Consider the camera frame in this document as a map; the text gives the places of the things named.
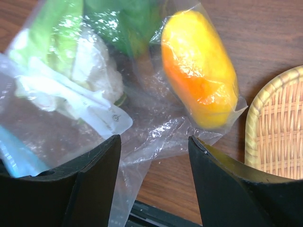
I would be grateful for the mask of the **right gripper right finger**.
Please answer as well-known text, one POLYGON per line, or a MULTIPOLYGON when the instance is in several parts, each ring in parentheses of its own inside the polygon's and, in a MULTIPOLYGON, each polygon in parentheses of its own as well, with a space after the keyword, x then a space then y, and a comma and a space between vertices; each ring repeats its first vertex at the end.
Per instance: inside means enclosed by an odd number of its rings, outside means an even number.
POLYGON ((204 227, 301 227, 303 182, 259 171, 199 138, 188 152, 204 227))

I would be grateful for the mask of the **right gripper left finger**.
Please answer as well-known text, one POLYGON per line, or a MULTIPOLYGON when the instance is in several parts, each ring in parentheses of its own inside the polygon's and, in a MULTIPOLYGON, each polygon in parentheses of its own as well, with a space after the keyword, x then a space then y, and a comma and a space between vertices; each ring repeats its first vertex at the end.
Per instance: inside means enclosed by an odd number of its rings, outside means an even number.
POLYGON ((38 176, 13 178, 0 168, 3 227, 106 227, 121 154, 114 135, 38 176))

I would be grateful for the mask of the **clear zip top bag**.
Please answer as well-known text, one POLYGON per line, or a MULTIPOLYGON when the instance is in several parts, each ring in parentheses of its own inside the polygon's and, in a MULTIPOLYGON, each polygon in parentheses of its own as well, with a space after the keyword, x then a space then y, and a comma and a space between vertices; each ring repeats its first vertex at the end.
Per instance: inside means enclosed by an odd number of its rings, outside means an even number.
POLYGON ((156 159, 247 108, 198 0, 41 0, 0 56, 0 224, 123 227, 156 159))

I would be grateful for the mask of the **orange fake fruit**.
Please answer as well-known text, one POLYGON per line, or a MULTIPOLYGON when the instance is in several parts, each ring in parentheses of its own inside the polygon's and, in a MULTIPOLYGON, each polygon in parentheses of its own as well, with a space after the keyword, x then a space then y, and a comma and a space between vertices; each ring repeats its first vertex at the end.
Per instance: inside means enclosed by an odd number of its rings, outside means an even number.
POLYGON ((161 53, 168 81, 196 124, 226 125, 237 106, 238 80, 211 23, 194 10, 175 13, 162 31, 161 53))

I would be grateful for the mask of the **white fake cauliflower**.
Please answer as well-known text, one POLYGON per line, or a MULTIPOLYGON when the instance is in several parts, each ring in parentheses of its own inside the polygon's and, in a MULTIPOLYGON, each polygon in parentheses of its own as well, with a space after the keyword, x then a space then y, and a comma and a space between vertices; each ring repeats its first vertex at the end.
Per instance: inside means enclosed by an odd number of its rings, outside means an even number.
POLYGON ((121 73, 104 41, 84 20, 81 0, 43 0, 7 54, 29 73, 16 96, 72 119, 125 112, 121 73))

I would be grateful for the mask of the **green fake vegetable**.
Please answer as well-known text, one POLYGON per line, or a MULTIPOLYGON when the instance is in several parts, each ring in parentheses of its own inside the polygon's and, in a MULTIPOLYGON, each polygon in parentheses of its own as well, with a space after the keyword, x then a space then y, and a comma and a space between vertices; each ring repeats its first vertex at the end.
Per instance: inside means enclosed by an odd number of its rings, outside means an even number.
POLYGON ((161 25, 155 0, 85 0, 83 13, 96 34, 131 57, 148 49, 161 25))

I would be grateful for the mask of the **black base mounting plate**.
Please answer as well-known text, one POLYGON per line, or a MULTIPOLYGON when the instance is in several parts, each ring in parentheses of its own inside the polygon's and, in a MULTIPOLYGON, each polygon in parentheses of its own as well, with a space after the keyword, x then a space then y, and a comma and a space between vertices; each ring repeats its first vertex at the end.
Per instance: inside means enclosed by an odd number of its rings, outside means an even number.
POLYGON ((125 227, 202 227, 202 225, 136 200, 125 227))

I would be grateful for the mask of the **woven bamboo tray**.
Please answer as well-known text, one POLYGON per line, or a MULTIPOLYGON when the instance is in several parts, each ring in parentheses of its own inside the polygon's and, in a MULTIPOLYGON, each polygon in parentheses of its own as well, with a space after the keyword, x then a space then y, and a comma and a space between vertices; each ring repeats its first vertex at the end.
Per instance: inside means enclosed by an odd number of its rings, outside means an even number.
POLYGON ((302 66, 270 80, 252 101, 245 126, 245 164, 269 174, 302 179, 302 66))

